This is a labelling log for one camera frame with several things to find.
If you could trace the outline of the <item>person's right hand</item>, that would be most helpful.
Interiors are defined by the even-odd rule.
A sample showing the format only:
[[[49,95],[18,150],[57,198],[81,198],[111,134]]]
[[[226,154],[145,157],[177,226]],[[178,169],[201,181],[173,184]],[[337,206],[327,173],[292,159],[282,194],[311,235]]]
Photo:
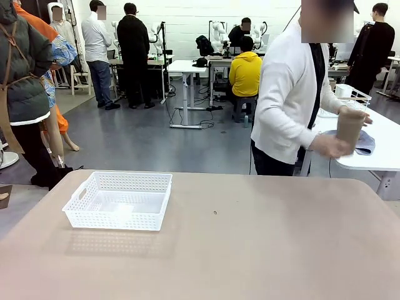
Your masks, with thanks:
[[[309,149],[326,158],[340,158],[350,155],[350,144],[328,134],[318,134],[312,141]]]

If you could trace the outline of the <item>person's left hand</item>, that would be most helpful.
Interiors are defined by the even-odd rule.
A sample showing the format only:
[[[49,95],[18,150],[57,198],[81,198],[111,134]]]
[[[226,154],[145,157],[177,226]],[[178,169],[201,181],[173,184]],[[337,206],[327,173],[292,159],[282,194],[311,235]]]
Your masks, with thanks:
[[[370,118],[370,115],[364,111],[353,109],[348,106],[341,106],[338,110],[338,114],[350,114],[351,116],[359,116],[364,124],[363,126],[367,126],[373,123],[373,120]]]

